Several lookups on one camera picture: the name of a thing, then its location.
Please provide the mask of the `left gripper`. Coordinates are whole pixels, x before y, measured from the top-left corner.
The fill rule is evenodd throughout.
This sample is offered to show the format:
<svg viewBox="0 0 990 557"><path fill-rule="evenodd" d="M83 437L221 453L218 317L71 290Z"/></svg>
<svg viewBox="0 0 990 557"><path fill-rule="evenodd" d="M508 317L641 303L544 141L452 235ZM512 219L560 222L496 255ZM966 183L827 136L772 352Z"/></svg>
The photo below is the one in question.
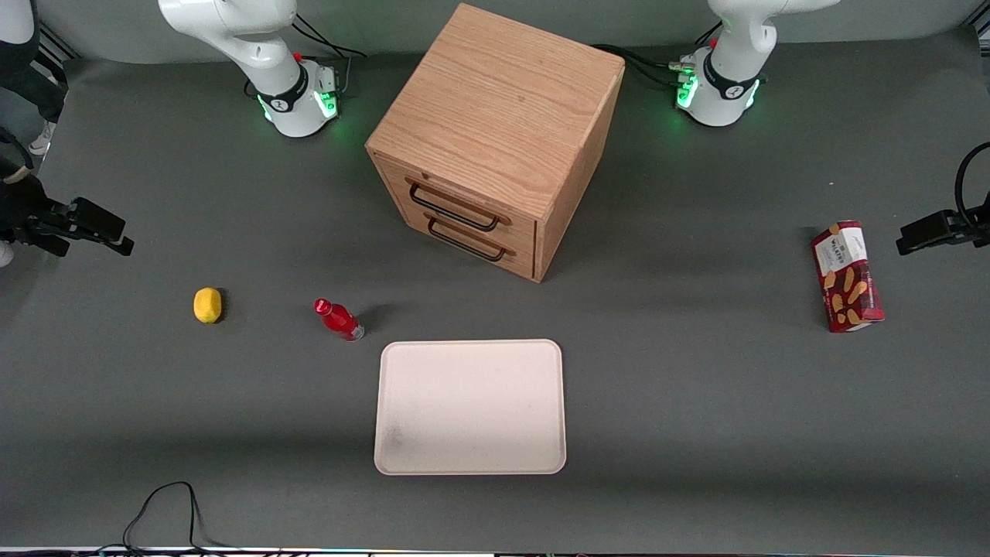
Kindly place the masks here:
<svg viewBox="0 0 990 557"><path fill-rule="evenodd" d="M977 249L989 246L989 211L940 210L915 222L915 227L902 227L896 248L901 256L943 244L970 243Z"/></svg>

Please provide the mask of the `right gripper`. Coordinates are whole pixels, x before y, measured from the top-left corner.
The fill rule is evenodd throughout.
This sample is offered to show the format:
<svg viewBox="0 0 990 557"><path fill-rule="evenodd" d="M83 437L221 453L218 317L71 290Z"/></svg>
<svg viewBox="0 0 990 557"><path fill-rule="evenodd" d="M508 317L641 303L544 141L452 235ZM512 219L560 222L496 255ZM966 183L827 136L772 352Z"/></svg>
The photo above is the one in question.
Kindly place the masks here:
<svg viewBox="0 0 990 557"><path fill-rule="evenodd" d="M78 239L102 244L121 256L130 257L135 243L130 237L123 236L125 226L123 219L83 197L70 203L53 200L34 176L8 176L2 180L3 254L11 251L11 244L20 243L63 258L77 232Z"/></svg>

